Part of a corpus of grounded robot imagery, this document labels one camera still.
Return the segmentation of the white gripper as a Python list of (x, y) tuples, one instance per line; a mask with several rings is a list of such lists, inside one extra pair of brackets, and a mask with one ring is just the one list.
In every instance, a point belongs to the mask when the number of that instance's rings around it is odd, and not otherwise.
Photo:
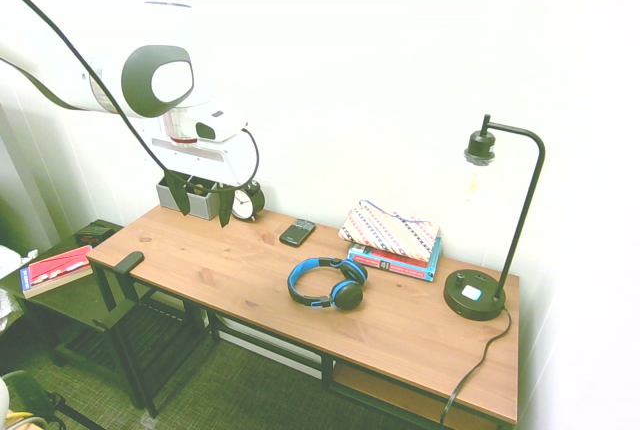
[[(180, 173), (240, 186), (251, 178), (256, 169), (256, 146), (247, 132), (241, 131), (222, 142), (197, 136), (173, 139), (163, 118), (140, 119), (137, 131), (153, 154), (168, 168), (164, 170), (164, 180), (183, 215), (190, 213), (191, 206), (186, 190), (188, 181)], [(222, 228), (231, 219), (234, 194), (233, 187), (224, 187), (218, 192), (218, 219)]]

